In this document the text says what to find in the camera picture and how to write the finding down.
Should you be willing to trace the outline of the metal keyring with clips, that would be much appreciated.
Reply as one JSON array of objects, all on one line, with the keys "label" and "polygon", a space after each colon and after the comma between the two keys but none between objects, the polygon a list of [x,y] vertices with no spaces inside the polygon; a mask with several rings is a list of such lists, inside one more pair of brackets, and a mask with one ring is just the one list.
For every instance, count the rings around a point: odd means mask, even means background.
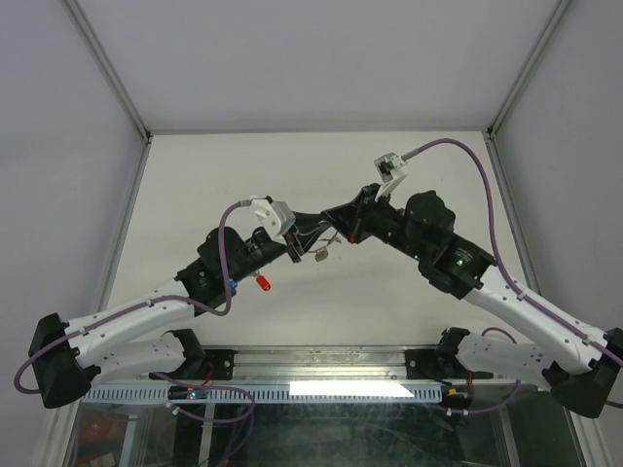
[{"label": "metal keyring with clips", "polygon": [[310,251],[310,254],[313,255],[313,258],[317,263],[321,263],[329,258],[330,256],[329,249],[332,245],[342,243],[341,234],[338,231],[335,231],[329,237],[321,238],[319,242],[320,242],[320,245],[317,247],[314,247]]}]

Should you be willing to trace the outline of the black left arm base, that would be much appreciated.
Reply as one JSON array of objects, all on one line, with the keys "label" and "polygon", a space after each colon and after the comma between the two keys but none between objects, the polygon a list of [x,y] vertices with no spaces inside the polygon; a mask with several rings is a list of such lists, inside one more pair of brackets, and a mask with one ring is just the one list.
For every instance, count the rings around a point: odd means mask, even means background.
[{"label": "black left arm base", "polygon": [[181,345],[182,361],[172,370],[158,370],[158,373],[177,380],[229,381],[233,378],[236,356],[233,349],[205,347],[191,329],[167,331],[163,338]]}]

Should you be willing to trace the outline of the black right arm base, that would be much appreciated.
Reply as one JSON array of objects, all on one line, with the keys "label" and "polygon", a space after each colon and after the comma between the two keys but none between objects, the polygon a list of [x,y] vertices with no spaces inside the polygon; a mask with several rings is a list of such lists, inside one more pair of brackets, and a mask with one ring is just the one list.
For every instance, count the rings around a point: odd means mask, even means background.
[{"label": "black right arm base", "polygon": [[404,351],[406,377],[409,380],[432,379],[449,384],[451,379],[467,380],[469,371],[457,359],[458,345],[470,332],[449,328],[432,347],[408,348]]}]

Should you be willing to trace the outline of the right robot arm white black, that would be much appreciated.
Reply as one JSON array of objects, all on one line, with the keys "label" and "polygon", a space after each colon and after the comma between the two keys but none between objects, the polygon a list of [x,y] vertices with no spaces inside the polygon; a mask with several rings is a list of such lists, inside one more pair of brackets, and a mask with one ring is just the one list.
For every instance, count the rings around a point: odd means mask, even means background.
[{"label": "right robot arm white black", "polygon": [[563,407],[597,418],[622,366],[622,331],[605,331],[562,311],[514,279],[499,259],[454,232],[455,213],[433,191],[411,196],[404,208],[378,196],[379,185],[327,209],[323,217],[348,242],[373,236],[418,263],[442,293],[491,313],[529,339],[495,344],[450,328],[435,353],[447,377],[464,370],[506,374],[550,392]]}]

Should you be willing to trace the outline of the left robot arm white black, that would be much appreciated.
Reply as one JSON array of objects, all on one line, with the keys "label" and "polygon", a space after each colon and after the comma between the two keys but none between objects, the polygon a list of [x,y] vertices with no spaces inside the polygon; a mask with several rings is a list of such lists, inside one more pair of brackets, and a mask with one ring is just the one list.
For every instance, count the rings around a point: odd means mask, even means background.
[{"label": "left robot arm white black", "polygon": [[[330,224],[321,214],[278,214],[261,207],[249,238],[228,227],[226,216],[198,248],[198,257],[164,285],[105,311],[64,320],[42,317],[28,359],[14,377],[17,391],[41,398],[47,409],[69,405],[96,386],[145,374],[195,377],[204,352],[195,333],[173,324],[203,314],[222,317],[232,308],[238,284],[257,277],[282,256],[302,260]],[[31,369],[36,388],[21,383]]]}]

